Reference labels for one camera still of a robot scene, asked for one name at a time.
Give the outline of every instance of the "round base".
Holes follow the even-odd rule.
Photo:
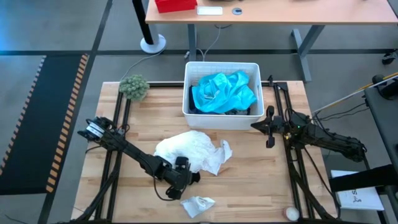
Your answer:
[[[163,49],[166,48],[166,38],[164,38],[164,36],[159,34],[159,41],[157,44],[147,44],[147,42],[145,42],[145,39],[142,38],[141,40],[141,49],[147,53],[147,54],[157,54],[159,52],[161,52]]]

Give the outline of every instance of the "white plastic bin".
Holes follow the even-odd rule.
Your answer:
[[[257,97],[257,102],[251,105],[250,115],[212,115],[189,113],[189,88],[198,84],[200,78],[223,72],[230,75],[236,71],[244,71],[250,77],[248,87]],[[248,130],[264,115],[260,68],[256,63],[235,62],[188,62],[185,66],[184,96],[182,112],[187,123],[192,128]]]

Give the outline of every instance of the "red box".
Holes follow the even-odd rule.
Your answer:
[[[192,10],[198,5],[197,0],[155,0],[159,13]]]

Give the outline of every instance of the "green fuzzy ball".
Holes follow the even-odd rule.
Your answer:
[[[147,94],[149,84],[142,75],[132,75],[120,82],[119,91],[127,99],[132,101],[142,101]]]

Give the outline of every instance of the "black floor mat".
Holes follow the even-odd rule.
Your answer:
[[[0,195],[53,192],[87,83],[87,55],[44,57],[0,169]]]

